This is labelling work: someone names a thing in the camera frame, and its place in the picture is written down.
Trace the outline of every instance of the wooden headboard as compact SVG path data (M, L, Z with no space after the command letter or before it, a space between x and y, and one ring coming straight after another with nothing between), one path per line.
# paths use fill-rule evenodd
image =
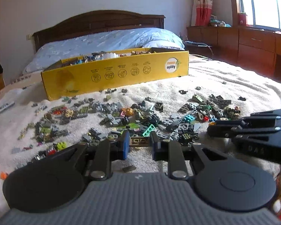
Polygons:
M33 34L36 51L44 44L83 35L144 27L164 28L163 15L143 15L121 10L97 10L66 19Z

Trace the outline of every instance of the curtain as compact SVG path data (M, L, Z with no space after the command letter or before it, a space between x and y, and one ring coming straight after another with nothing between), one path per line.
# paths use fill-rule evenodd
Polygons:
M212 9L212 0L194 0L192 26L207 26Z

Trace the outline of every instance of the electrical outlet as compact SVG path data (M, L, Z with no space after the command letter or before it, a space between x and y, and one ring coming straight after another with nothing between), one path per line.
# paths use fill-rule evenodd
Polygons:
M32 39L32 34L26 35L26 40L31 40Z

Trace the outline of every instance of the bed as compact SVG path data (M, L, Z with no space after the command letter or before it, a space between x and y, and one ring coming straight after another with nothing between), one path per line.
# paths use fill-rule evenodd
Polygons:
M95 28L99 24L97 21L90 23L89 18L98 14L98 17L105 19L104 28ZM141 16L134 13L126 13L123 11L102 11L91 12L89 16L74 17L66 20L52 28L35 33L36 48L39 49L47 43L68 40L79 36L85 36L91 33L108 32L119 29L138 29L139 26L146 28L163 28L164 16ZM29 81L35 78L34 84ZM28 86L22 89L23 83L27 81ZM128 93L121 93L121 88L128 89ZM145 97L150 96L152 102L163 102L164 111L158 113L161 119L166 119L192 98L193 94L199 94L203 99L207 99L210 94L221 95L224 99L231 99L232 106L239 106L241 117L248 116L250 113L267 111L281 108L281 84L269 78L257 75L255 72L244 70L240 67L229 65L220 61L206 61L201 58L190 56L189 74L188 76L163 79L154 82L141 83L121 87L116 92L112 93L110 102L121 102L123 106L131 106L134 103L142 102ZM187 94L180 94L179 90L187 90ZM242 96L247 98L247 101L240 101L238 98ZM96 101L103 102L106 97L104 92L93 92L89 94L79 95L78 100L84 98L94 98ZM48 101L46 93L41 82L41 77L28 77L19 83L14 84L14 89L5 93L0 100L0 106L4 103L14 101L14 107L8 109L0 115L0 172L12 172L18 163L24 163L39 151L45 150L50 143L42 146L37 146L37 142L31 139L34 136L34 131L29 130L26 136L17 140L20 131L30 122L37 122L41 119L44 113L35 115L35 108L32 108L33 103L45 104L48 109L63 104L62 99L56 101ZM110 128L100 126L102 120L98 113L89 114L88 117L71 121L68 125L61 129L68 129L70 134L66 137L60 137L56 142L66 141L68 145L77 143L82 134L86 133L90 128L97 127L103 133L109 132ZM227 139L210 138L206 134L208 123L203 123L199 130L200 142L221 151L226 149L228 144ZM14 147L23 148L33 145L33 149L11 154ZM256 158L245 157L237 154L233 149L227 150L231 155L236 156L248 163L257 165L264 170L270 172L273 176L277 175L280 167L278 164L263 161ZM120 170L122 167L135 165L135 172L158 172L160 166L152 161L151 154L147 148L141 150L133 150L128 154L126 161L116 161L112 163L114 171ZM167 170L167 165L164 163L164 171ZM0 217L8 211L8 206L2 194L2 183L0 179Z
M34 33L37 53L23 74L42 70L56 61L100 51L139 47L183 49L182 40L164 29L163 15L99 10L69 18Z

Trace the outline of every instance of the white wall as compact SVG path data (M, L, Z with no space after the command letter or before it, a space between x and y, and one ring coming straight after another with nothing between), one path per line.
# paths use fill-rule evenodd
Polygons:
M220 21L225 21L232 26L231 0L213 0L212 14Z
M0 0L0 63L8 84L34 56L26 35L51 27L77 14L119 9L165 15L164 27L186 34L193 0Z

